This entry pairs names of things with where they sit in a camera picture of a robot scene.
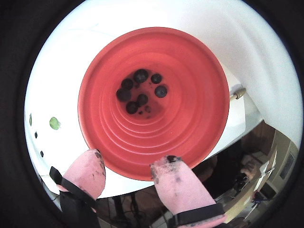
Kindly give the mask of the pink-covered gripper finger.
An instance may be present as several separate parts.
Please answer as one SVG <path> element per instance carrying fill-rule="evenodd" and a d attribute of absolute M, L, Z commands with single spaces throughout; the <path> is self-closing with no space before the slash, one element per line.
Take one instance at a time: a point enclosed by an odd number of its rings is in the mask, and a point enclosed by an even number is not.
<path fill-rule="evenodd" d="M 99 228 L 97 198 L 105 188 L 104 160 L 97 149 L 82 153 L 64 175 L 51 167 L 49 175 L 59 190 L 61 211 L 70 228 Z"/>
<path fill-rule="evenodd" d="M 163 205 L 171 212 L 170 228 L 226 228 L 222 204 L 216 203 L 191 168 L 180 158 L 165 156 L 150 165 Z"/>

